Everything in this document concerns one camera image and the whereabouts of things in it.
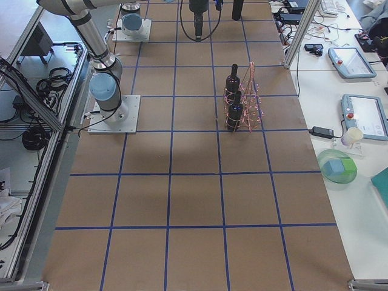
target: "metal frame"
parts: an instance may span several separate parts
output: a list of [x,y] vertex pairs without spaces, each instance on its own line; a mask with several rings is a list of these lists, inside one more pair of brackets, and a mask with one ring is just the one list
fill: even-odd
[[0,291],[34,291],[34,290],[41,290],[41,291],[48,291],[50,287],[50,284],[47,282],[36,282],[32,284],[26,284],[26,285],[7,285],[7,286],[0,286]]
[[284,67],[289,69],[291,67],[291,63],[299,51],[301,47],[301,43],[303,41],[304,35],[306,34],[307,29],[309,29],[310,23],[313,20],[314,14],[317,11],[321,0],[310,0],[299,23],[298,30],[292,40],[292,43],[289,47],[289,51],[286,54],[286,58],[284,60]]
[[[56,151],[58,141],[60,140],[62,136],[62,131],[65,125],[65,120],[67,117],[67,114],[69,112],[69,108],[72,104],[74,95],[76,94],[77,88],[79,87],[79,80],[82,79],[81,75],[87,73],[87,68],[89,67],[89,64],[85,63],[87,56],[87,50],[84,49],[84,52],[81,56],[79,56],[79,62],[78,67],[76,68],[74,72],[74,77],[69,86],[67,87],[67,93],[64,95],[64,100],[62,104],[62,109],[59,114],[59,116],[55,116],[51,111],[48,110],[48,108],[38,102],[36,98],[29,95],[29,92],[27,88],[23,88],[21,86],[21,90],[24,94],[24,97],[29,104],[28,101],[32,101],[31,107],[36,110],[37,112],[43,112],[47,113],[48,115],[41,115],[42,118],[44,118],[45,122],[53,129],[53,133],[51,138],[49,139],[48,145],[47,145],[47,152],[44,156],[44,159],[42,160],[42,166],[39,171],[35,188],[33,189],[33,194],[31,195],[29,204],[26,206],[27,210],[25,213],[25,216],[23,218],[23,221],[21,222],[21,227],[18,233],[18,236],[12,243],[12,245],[9,247],[10,251],[12,252],[12,255],[7,262],[7,265],[4,266],[4,275],[0,278],[1,282],[12,282],[16,278],[16,273],[18,271],[19,261],[21,259],[21,252],[25,243],[25,239],[27,237],[28,231],[30,230],[30,226],[32,223],[33,216],[36,211],[36,206],[38,205],[39,199],[41,197],[41,193],[43,191],[47,172],[51,166],[52,159],[54,157],[54,153]],[[0,291],[2,290],[47,290],[47,289],[2,289],[2,286],[0,286]]]
[[351,280],[348,285],[351,291],[388,291],[388,280]]

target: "dark wine bottle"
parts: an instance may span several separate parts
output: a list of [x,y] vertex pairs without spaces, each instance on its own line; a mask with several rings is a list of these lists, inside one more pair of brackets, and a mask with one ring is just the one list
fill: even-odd
[[241,102],[241,91],[237,91],[234,95],[234,100],[228,108],[228,117],[226,126],[230,132],[235,132],[240,124],[241,115],[243,113],[243,105]]
[[243,10],[244,0],[233,0],[232,19],[239,20],[241,18],[241,12]]
[[228,99],[228,104],[231,104],[233,102],[234,93],[238,91],[238,88],[240,86],[240,78],[237,77],[237,64],[232,65],[232,72],[230,75],[226,78],[226,95]]

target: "green bowl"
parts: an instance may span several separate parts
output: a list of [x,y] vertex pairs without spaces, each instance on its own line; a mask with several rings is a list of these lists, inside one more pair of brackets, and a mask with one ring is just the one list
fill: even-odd
[[324,150],[317,159],[323,177],[332,182],[347,184],[356,178],[357,167],[353,159],[339,150]]

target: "keyboard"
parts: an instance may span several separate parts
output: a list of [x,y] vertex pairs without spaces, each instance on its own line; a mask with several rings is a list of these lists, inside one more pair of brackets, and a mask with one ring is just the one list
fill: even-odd
[[321,0],[319,5],[319,12],[325,17],[337,17],[338,9],[334,3],[334,0]]

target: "power adapter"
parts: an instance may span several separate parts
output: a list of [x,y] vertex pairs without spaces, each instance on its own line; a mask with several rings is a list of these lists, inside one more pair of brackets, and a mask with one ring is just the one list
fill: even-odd
[[20,110],[25,106],[25,103],[19,95],[16,95],[13,102],[12,102],[12,106],[16,110]]
[[334,137],[334,131],[332,129],[324,129],[318,126],[313,126],[312,129],[309,129],[309,133],[320,138],[332,139]]

